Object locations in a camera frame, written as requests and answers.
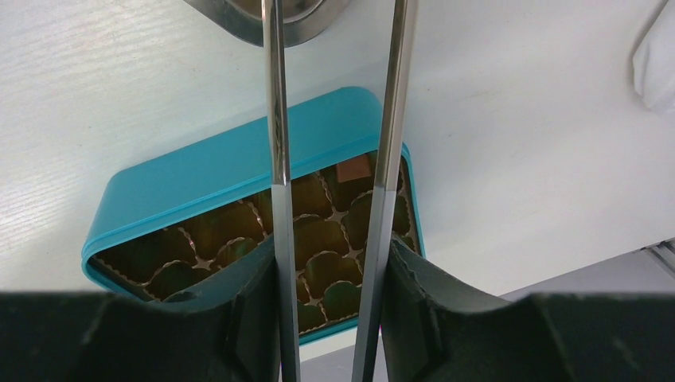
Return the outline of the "steel tongs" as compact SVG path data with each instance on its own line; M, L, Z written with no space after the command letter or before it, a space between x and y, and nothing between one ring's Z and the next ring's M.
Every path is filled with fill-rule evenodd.
M352 322L357 324L352 378L370 381L391 238L399 233L419 246L412 183L402 158L417 2L395 4L380 143L377 151L356 155L369 156L372 176L345 183L337 181L337 163L291 176L283 7L279 1L265 1L262 11L282 378L300 378L302 334L329 332ZM341 155L338 163L354 157Z

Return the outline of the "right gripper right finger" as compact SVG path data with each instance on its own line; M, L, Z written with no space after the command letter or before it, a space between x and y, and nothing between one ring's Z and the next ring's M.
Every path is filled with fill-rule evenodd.
M674 297L537 293L515 302L393 237L381 323L391 381L671 381Z

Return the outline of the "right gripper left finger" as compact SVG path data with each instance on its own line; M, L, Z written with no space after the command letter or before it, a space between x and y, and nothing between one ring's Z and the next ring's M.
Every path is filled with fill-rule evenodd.
M270 240L165 302L110 292L4 292L4 381L276 381Z

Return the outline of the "milk square chocolate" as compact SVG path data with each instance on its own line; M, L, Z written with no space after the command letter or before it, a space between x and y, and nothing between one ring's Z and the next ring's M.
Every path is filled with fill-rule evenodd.
M336 178L339 183L355 181L372 176L369 156L362 154L335 165Z

